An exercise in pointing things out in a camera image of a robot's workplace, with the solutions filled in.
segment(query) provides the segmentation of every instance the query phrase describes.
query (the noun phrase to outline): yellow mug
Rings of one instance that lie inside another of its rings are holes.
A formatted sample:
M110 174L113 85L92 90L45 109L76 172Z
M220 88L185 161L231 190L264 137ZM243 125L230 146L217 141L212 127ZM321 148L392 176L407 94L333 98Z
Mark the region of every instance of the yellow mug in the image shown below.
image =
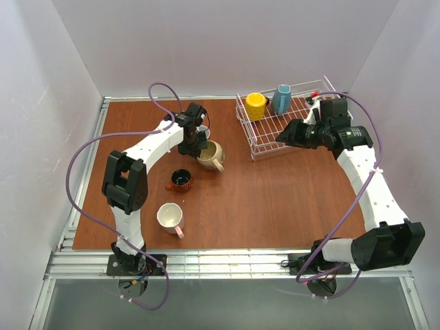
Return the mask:
M251 93L246 96L245 109L251 120L262 120L266 110L267 98L260 93Z

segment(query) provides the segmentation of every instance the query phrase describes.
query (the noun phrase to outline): black mounting plate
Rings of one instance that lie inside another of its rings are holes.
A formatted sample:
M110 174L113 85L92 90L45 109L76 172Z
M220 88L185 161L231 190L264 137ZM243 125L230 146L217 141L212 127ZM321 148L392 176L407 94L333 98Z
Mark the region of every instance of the black mounting plate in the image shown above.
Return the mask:
M292 261L298 261L298 259L301 256L305 256L307 255L306 253L289 253L287 255L287 258L289 259L289 263L291 263ZM333 267L336 267L337 265L339 265L339 263L328 263L329 266L326 269L322 269L322 271L326 271L326 270L330 270ZM290 275L297 275L300 271L301 267L290 267L289 268L289 274ZM347 265L341 269L338 270L338 274L341 275L349 275L352 273L351 270L351 266ZM304 272L304 275L316 275L316 272L314 272L312 269L308 268L306 269L306 271Z
M164 265L166 268L166 254L152 254L154 258ZM158 267L154 261L149 258L146 258L146 263L150 265L149 269L151 269L151 273L148 276L163 276L164 270L161 267ZM139 274L132 274L126 271L119 263L114 254L109 257L109 262L107 263L107 276L132 276L132 277L140 277L145 274L145 272L141 272Z

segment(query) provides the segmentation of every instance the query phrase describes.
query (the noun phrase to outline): table surface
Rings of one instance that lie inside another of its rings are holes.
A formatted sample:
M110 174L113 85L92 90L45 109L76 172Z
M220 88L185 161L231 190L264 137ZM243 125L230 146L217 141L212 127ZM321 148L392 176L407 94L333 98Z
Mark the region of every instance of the table surface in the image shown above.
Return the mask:
M182 101L184 108L190 101ZM174 148L148 174L148 198L141 211L142 235L148 249L305 248L322 239L340 220L355 194L348 178L325 148L288 148L253 162L243 129L235 116L235 100L199 100L211 120L210 140L225 150L225 173L202 168L196 159ZM161 102L179 111L177 101ZM152 102L112 102L102 133L148 131L164 117ZM101 193L107 157L142 136L103 139L93 165L84 210L115 225ZM195 178L185 193L165 190L173 171L186 168ZM184 239L160 228L159 207L179 204L185 216ZM364 232L357 206L337 237ZM81 217L73 248L109 249L114 233Z

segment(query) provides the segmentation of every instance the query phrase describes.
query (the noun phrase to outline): brown mug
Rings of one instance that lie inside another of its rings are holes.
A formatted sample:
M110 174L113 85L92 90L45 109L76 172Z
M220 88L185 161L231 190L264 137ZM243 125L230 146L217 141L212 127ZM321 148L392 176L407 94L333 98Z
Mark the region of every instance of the brown mug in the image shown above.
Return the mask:
M171 182L165 186L167 190L174 190L178 193L185 193L191 189L194 178L188 170L176 170L171 175Z

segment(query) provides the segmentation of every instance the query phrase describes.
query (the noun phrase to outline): dish rack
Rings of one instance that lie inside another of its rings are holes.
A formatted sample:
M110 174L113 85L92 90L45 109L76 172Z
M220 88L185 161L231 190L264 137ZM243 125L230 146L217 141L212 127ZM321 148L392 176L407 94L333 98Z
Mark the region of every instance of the dish rack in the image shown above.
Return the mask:
M236 95L236 117L245 132L247 142L250 146L250 157L252 160L255 160L259 155L288 148L288 146L275 141L275 139L292 119L305 119L307 117L309 108L305 102L306 97L309 97L316 91L335 91L326 76L321 80L291 85L290 88L292 102L289 111L283 115L277 115L269 105L266 107L264 118L256 121L250 120L245 110L244 102L247 95ZM270 89L269 91L261 91L260 93L272 99L274 92L275 89ZM330 99L339 97L328 95L324 98Z

